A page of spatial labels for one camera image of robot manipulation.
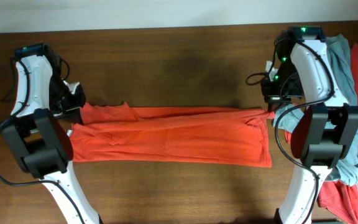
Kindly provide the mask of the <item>orange printed t-shirt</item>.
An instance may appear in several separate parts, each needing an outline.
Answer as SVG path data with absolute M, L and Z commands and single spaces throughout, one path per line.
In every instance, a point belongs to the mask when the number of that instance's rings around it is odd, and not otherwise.
M 76 162 L 157 161 L 271 167 L 263 109 L 92 106 L 70 141 Z

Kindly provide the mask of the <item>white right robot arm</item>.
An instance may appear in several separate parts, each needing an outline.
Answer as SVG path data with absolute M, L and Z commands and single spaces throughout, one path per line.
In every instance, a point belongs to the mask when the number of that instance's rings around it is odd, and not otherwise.
M 260 82 L 270 111 L 293 98 L 304 98 L 303 116 L 291 135 L 295 164 L 284 202 L 275 223 L 311 223 L 319 191 L 332 169 L 346 157 L 358 129 L 358 106 L 343 96 L 329 66 L 326 36 L 321 27 L 291 26 L 274 42 L 273 57 L 280 61 Z

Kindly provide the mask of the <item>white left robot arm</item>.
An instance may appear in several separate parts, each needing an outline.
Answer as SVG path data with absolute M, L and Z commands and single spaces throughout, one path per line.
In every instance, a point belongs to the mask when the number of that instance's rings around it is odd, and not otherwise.
M 15 50 L 10 59 L 16 101 L 0 133 L 21 170 L 52 195 L 67 223 L 101 223 L 76 178 L 71 132 L 61 119 L 83 122 L 86 97 L 80 83 L 67 83 L 67 62 L 45 42 Z

